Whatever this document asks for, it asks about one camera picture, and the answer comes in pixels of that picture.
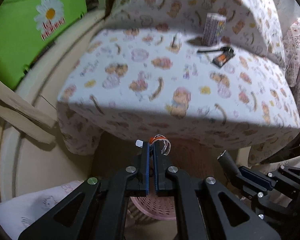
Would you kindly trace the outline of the bear print bed sheet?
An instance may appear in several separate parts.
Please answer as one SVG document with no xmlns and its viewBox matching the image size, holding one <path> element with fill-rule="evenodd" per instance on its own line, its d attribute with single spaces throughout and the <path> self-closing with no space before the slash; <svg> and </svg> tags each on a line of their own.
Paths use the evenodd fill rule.
<svg viewBox="0 0 300 240">
<path fill-rule="evenodd" d="M 208 13 L 226 17 L 211 47 L 202 44 Z M 197 54 L 224 46 L 235 56 L 221 68 L 212 60 L 223 52 Z M 284 56 L 273 0 L 115 0 L 58 95 L 85 119 L 65 145 L 89 155 L 103 132 L 123 140 L 162 134 L 272 155 L 300 131 Z"/>
</svg>

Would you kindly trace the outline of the black plastic spoon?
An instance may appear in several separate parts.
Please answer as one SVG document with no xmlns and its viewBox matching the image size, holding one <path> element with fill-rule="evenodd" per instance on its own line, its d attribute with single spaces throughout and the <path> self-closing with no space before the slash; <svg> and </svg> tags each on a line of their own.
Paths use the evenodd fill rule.
<svg viewBox="0 0 300 240">
<path fill-rule="evenodd" d="M 217 49 L 197 50 L 197 54 L 202 54 L 202 53 L 215 53 L 215 52 L 218 52 L 218 51 L 221 51 L 221 52 L 223 52 L 223 53 L 226 53 L 226 52 L 233 53 L 233 52 L 234 52 L 234 50 L 233 50 L 231 47 L 224 46 L 224 47 L 220 47 L 220 48 L 217 48 Z"/>
</svg>

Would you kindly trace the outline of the green plastic storage box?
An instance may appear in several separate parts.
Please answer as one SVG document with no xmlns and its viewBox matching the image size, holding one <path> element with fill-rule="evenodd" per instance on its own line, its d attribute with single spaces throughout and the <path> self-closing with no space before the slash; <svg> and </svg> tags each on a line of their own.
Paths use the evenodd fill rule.
<svg viewBox="0 0 300 240">
<path fill-rule="evenodd" d="M 15 89 L 43 49 L 86 13 L 85 0 L 4 0 L 0 81 Z"/>
</svg>

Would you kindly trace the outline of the cream wooden shelf unit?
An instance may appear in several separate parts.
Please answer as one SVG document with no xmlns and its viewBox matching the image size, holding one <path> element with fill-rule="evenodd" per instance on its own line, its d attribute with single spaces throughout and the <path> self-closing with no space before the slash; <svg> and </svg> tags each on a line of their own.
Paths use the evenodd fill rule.
<svg viewBox="0 0 300 240">
<path fill-rule="evenodd" d="M 57 100 L 103 25 L 105 10 L 86 6 L 87 13 L 43 49 L 15 89 L 0 81 L 0 202 L 89 173 L 91 159 L 72 155 L 63 141 L 85 119 Z"/>
</svg>

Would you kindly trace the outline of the pink plastic waste basket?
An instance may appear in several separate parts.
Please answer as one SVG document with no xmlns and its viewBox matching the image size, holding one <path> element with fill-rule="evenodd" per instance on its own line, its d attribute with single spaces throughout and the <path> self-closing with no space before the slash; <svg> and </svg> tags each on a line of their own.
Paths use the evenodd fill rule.
<svg viewBox="0 0 300 240">
<path fill-rule="evenodd" d="M 131 197 L 130 199 L 136 208 L 148 217 L 156 220 L 176 220 L 173 197 L 148 195 L 146 197 Z"/>
</svg>

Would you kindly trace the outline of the purple checkered carton box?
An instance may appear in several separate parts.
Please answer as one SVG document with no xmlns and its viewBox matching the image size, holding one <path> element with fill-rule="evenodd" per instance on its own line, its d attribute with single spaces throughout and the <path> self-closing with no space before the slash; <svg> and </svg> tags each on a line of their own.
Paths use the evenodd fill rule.
<svg viewBox="0 0 300 240">
<path fill-rule="evenodd" d="M 225 28 L 226 17 L 217 13 L 208 13 L 203 31 L 202 44 L 206 47 L 220 43 Z"/>
</svg>

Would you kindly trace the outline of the black orange snack wrapper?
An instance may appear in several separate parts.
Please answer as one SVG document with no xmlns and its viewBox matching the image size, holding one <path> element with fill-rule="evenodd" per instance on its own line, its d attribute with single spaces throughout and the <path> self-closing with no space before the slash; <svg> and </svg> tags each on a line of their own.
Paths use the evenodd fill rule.
<svg viewBox="0 0 300 240">
<path fill-rule="evenodd" d="M 221 55 L 215 57 L 212 62 L 217 67 L 223 67 L 229 60 L 231 60 L 235 56 L 234 52 L 232 51 L 225 51 Z"/>
</svg>

